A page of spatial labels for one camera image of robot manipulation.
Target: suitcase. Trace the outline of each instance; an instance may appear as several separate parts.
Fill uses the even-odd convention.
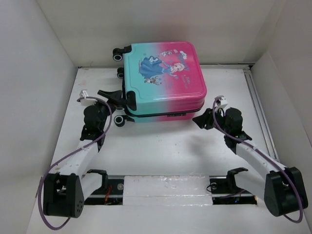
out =
[[[122,90],[99,95],[109,99],[118,127],[133,122],[191,119],[204,105],[205,81],[193,45],[186,41],[137,43],[113,50]]]

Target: cartoon animal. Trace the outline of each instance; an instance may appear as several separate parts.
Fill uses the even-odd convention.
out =
[[[173,73],[183,71],[184,69],[185,66],[181,62],[177,62],[174,65],[168,65],[154,56],[144,58],[139,65],[139,73],[144,78],[151,78],[164,73],[177,78],[177,75],[173,75]]]
[[[156,76],[154,78],[145,77],[144,83],[151,83],[151,84],[155,84],[155,85],[160,85],[161,83],[159,83],[157,80],[158,80],[158,76]]]

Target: white wall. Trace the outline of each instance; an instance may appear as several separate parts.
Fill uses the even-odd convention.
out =
[[[112,49],[189,40],[205,63],[257,61],[285,0],[38,0],[76,66],[116,66]]]
[[[35,0],[0,1],[0,233],[26,232],[76,72]]]
[[[253,78],[283,163],[302,172],[312,227],[312,1],[287,0]]]

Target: princess illustration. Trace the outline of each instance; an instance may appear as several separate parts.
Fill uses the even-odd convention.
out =
[[[183,64],[182,62],[168,65],[154,56],[144,58],[144,60],[139,64],[139,73],[144,76],[144,78],[151,78],[164,73],[177,78],[177,75],[174,75],[174,73],[183,70],[188,70],[188,68],[186,68],[186,64]]]

